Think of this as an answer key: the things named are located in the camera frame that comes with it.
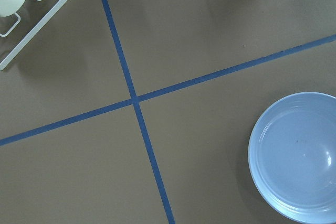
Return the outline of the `blue ceramic plate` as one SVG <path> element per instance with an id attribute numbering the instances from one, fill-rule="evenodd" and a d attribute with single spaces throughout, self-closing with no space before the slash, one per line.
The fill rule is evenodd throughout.
<path id="1" fill-rule="evenodd" d="M 257 120 L 248 164 L 262 198 L 299 223 L 335 223 L 335 97 L 300 92 Z"/>

